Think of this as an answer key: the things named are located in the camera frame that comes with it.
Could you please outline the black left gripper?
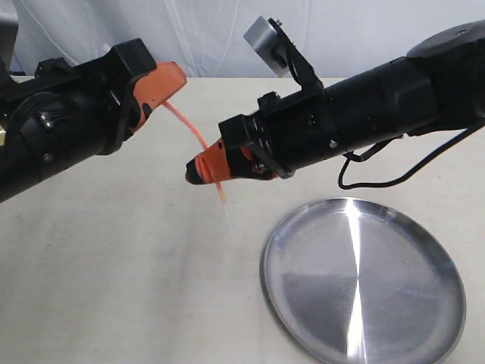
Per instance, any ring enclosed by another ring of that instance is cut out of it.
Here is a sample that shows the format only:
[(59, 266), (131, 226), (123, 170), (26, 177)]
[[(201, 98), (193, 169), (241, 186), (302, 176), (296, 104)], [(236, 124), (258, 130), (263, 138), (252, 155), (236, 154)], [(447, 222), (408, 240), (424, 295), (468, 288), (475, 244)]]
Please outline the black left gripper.
[(18, 86), (18, 133), (33, 149), (109, 155), (186, 82), (175, 61), (155, 64), (140, 38), (76, 66), (50, 58)]

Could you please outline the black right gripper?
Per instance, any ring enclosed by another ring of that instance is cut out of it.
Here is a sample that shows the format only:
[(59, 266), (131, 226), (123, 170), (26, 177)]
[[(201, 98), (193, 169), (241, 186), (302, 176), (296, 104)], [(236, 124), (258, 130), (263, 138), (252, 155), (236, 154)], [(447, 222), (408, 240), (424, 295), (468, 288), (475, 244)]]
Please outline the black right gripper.
[(186, 164), (193, 185), (235, 179), (273, 180), (341, 154), (341, 136), (323, 93), (273, 93), (251, 115), (219, 123), (221, 139)]

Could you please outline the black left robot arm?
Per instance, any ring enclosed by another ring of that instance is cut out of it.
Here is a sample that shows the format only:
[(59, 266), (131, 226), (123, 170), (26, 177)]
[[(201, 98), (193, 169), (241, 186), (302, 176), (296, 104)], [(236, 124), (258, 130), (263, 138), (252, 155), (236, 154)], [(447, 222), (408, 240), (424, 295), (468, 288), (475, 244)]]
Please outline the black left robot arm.
[(185, 85), (182, 68), (157, 62), (140, 38), (77, 66), (43, 61), (24, 82), (2, 67), (1, 200), (116, 152)]

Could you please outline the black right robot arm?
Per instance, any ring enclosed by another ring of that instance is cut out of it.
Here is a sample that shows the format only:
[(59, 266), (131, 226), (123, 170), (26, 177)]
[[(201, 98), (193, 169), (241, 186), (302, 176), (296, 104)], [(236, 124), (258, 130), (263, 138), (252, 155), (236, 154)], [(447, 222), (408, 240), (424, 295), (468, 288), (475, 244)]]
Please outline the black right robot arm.
[(406, 55), (331, 86), (275, 19), (258, 18), (244, 37), (299, 90), (284, 97), (267, 93), (254, 113), (220, 122), (220, 139), (186, 165), (191, 184), (287, 179), (337, 156), (365, 162), (403, 136), (455, 131), (411, 169), (416, 173), (484, 126), (482, 20), (437, 33)]

